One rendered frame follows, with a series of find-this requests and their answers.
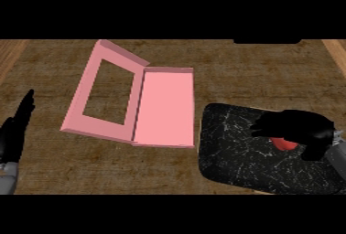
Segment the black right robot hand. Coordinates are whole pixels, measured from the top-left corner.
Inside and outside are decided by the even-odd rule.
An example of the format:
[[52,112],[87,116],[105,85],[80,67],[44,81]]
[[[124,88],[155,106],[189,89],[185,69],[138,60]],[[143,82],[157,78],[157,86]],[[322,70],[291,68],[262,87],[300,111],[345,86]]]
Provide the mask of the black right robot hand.
[[282,138],[302,144],[305,161],[319,161],[333,145],[334,122],[315,112],[284,110],[266,112],[250,126],[253,137]]

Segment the black marble tray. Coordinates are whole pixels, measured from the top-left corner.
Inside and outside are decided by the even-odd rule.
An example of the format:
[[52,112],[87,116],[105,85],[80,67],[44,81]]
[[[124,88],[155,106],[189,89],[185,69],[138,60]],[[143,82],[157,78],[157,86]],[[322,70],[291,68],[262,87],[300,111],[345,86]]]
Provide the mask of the black marble tray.
[[279,195],[346,195],[346,179],[330,162],[305,161],[302,145],[288,151],[251,135],[265,110],[211,103],[201,118],[198,169],[214,182]]

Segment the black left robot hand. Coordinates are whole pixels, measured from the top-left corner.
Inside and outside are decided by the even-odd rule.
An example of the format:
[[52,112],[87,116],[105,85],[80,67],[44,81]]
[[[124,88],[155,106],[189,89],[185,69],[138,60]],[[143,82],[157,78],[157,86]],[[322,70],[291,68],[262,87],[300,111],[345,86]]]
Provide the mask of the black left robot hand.
[[30,90],[21,101],[18,111],[7,117],[0,126],[0,164],[18,163],[24,150],[24,133],[36,109],[34,90]]

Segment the red bell pepper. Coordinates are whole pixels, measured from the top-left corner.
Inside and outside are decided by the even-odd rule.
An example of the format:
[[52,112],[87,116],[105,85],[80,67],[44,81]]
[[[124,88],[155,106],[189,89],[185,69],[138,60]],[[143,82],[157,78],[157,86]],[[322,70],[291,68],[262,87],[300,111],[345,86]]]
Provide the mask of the red bell pepper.
[[281,151],[293,150],[297,146],[297,143],[287,141],[284,138],[271,138],[274,146]]

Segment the pink cardboard box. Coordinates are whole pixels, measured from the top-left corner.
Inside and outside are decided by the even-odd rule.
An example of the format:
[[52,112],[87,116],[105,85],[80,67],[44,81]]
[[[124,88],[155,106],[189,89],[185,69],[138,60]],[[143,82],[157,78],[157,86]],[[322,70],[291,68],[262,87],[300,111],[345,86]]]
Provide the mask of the pink cardboard box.
[[192,68],[145,68],[133,145],[195,147]]

